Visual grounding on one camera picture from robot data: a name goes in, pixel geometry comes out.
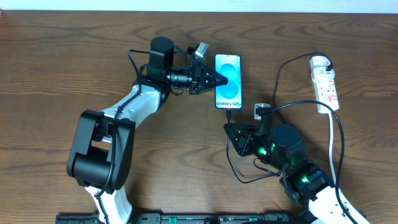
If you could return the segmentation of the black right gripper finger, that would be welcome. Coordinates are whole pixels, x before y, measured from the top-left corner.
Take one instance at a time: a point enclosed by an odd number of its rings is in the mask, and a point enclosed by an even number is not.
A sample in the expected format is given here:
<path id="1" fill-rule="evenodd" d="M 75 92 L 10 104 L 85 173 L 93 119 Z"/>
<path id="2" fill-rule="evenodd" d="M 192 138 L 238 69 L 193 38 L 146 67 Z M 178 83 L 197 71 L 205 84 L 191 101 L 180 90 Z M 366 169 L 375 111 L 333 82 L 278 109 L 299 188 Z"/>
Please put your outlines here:
<path id="1" fill-rule="evenodd" d="M 256 134 L 259 130 L 259 126 L 238 123 L 225 124 L 223 128 L 229 137 L 248 136 L 249 134 Z"/>
<path id="2" fill-rule="evenodd" d="M 240 137 L 229 137 L 235 151 L 239 156 L 250 156 L 252 154 L 252 150 L 250 149 L 250 144 L 252 141 L 252 134 L 248 136 L 240 136 Z"/>

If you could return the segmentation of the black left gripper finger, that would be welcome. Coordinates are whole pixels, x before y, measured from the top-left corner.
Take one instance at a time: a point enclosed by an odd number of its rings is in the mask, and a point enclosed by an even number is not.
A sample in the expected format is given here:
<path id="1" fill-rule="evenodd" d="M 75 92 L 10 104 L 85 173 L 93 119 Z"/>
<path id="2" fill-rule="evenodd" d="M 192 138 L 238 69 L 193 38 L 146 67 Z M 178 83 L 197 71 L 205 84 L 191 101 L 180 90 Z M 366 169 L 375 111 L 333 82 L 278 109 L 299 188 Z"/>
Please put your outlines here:
<path id="1" fill-rule="evenodd" d="M 228 78 L 209 67 L 203 67 L 201 75 L 201 86 L 203 89 L 214 89 L 218 86 L 227 85 Z"/>
<path id="2" fill-rule="evenodd" d="M 198 85 L 197 87 L 197 94 L 202 94 L 211 90 L 214 90 L 216 88 L 216 85 Z"/>

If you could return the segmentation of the blue Galaxy smartphone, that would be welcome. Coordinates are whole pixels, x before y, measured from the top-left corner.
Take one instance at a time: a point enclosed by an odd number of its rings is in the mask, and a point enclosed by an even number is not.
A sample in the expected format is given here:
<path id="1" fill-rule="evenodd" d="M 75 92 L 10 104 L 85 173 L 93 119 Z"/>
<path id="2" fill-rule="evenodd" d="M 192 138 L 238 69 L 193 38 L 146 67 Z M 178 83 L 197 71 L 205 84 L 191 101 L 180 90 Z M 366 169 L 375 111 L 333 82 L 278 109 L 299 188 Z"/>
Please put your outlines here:
<path id="1" fill-rule="evenodd" d="M 216 54 L 215 70 L 228 79 L 227 84 L 215 88 L 215 107 L 240 110 L 243 107 L 241 57 Z"/>

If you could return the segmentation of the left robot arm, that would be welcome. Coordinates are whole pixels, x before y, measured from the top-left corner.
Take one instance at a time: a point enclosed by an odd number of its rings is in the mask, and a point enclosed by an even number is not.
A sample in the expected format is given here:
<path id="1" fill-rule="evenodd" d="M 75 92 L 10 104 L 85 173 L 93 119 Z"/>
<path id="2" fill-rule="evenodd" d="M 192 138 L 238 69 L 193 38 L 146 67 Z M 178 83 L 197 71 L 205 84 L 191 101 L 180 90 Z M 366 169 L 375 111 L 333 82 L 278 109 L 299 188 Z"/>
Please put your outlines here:
<path id="1" fill-rule="evenodd" d="M 131 91 L 102 111 L 80 115 L 67 161 L 67 174 L 93 197 L 99 213 L 94 223 L 127 223 L 132 215 L 124 189 L 132 161 L 136 128 L 176 89 L 199 95 L 228 83 L 204 64 L 208 44 L 182 50 L 171 39 L 155 37 L 149 61 L 134 67 Z"/>

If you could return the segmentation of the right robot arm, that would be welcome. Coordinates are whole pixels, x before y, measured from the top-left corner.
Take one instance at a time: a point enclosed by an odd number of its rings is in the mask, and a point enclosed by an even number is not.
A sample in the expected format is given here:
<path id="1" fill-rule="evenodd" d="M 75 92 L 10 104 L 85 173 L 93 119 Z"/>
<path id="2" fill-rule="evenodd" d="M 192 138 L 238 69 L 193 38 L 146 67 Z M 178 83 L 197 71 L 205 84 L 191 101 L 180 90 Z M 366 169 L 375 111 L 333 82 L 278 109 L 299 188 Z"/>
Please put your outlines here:
<path id="1" fill-rule="evenodd" d="M 285 194 L 303 205 L 297 215 L 300 223 L 367 223 L 368 220 L 348 202 L 337 180 L 307 155 L 299 130 L 289 124 L 272 127 L 273 114 L 259 109 L 260 126 L 226 123 L 223 128 L 236 152 L 254 155 L 275 170 Z"/>

